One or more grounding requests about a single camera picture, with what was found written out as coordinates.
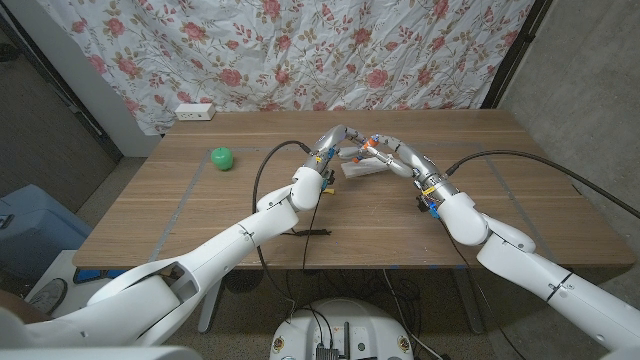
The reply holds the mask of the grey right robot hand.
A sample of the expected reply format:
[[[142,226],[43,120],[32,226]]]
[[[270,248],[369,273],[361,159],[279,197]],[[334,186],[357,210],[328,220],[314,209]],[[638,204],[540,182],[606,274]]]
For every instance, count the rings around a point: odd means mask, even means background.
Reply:
[[[433,201],[444,202],[459,193],[428,157],[395,137],[373,135],[365,150],[396,175],[411,178],[421,194]]]

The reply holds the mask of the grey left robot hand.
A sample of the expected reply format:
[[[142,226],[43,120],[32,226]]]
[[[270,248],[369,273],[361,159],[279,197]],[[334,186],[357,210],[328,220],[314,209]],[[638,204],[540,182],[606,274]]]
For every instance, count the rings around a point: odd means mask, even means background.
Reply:
[[[366,141],[367,138],[357,130],[336,125],[314,144],[304,166],[323,173],[334,157],[349,160],[359,156]]]

